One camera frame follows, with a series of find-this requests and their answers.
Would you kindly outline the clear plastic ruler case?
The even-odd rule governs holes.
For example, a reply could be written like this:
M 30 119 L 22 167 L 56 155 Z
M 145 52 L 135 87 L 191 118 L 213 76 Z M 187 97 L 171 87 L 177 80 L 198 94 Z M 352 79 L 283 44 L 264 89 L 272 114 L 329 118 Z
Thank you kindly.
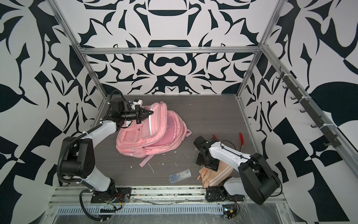
M 169 181 L 170 181 L 170 183 L 176 183 L 178 181 L 187 179 L 191 176 L 192 176 L 192 174 L 191 174 L 190 169 L 186 169 L 186 170 L 171 174 L 169 176 Z

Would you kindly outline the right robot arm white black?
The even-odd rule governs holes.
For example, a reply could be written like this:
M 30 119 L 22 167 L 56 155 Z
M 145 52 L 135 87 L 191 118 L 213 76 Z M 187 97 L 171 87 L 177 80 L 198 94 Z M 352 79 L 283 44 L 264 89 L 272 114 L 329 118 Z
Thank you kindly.
M 201 166 L 199 179 L 204 188 L 223 186 L 230 196 L 243 195 L 262 205 L 282 187 L 259 153 L 244 154 L 215 138 L 205 140 L 202 136 L 195 139 L 194 145 L 199 151 L 196 163 Z

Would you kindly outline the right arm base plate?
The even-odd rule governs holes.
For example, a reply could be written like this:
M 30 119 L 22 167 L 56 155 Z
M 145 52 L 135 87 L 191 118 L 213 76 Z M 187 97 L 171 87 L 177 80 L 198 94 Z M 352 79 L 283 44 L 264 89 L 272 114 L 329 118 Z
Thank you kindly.
M 205 199 L 208 202 L 237 201 L 243 202 L 244 195 L 229 195 L 224 187 L 208 187 L 206 188 Z

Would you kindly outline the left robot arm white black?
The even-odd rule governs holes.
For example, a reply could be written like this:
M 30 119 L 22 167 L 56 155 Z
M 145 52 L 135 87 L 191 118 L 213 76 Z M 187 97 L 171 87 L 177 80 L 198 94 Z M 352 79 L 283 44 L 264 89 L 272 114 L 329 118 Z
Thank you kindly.
M 56 170 L 60 182 L 81 183 L 93 191 L 108 191 L 112 180 L 97 169 L 94 148 L 123 129 L 126 122 L 141 124 L 154 114 L 152 110 L 143 108 L 139 101 L 127 101 L 119 90 L 109 95 L 107 103 L 105 116 L 97 126 L 77 137 L 63 140 Z

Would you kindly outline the peach pink pencil case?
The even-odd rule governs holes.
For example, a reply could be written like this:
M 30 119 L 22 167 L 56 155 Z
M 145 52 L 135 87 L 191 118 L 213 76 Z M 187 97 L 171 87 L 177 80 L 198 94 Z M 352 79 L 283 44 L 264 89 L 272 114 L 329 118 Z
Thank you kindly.
M 217 171 L 202 167 L 199 170 L 199 176 L 197 180 L 202 181 L 203 188 L 218 187 L 219 183 L 229 177 L 233 170 L 234 168 L 220 161 Z

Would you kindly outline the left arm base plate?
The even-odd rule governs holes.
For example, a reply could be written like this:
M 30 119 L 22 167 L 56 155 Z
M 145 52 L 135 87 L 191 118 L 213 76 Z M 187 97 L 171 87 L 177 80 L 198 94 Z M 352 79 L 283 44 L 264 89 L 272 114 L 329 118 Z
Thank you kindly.
M 131 198 L 130 187 L 116 188 L 115 190 L 109 189 L 106 192 L 94 191 L 91 203 L 106 203 L 111 201 L 112 203 L 123 203 Z

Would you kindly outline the pink school backpack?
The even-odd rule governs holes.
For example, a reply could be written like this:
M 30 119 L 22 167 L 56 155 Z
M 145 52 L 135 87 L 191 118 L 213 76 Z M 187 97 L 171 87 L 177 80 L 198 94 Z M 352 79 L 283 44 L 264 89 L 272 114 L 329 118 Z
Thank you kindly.
M 119 153 L 144 158 L 141 167 L 155 155 L 177 149 L 192 134 L 183 119 L 176 112 L 168 110 L 166 103 L 153 103 L 144 109 L 153 111 L 153 114 L 140 124 L 134 122 L 128 128 L 122 128 L 116 139 Z

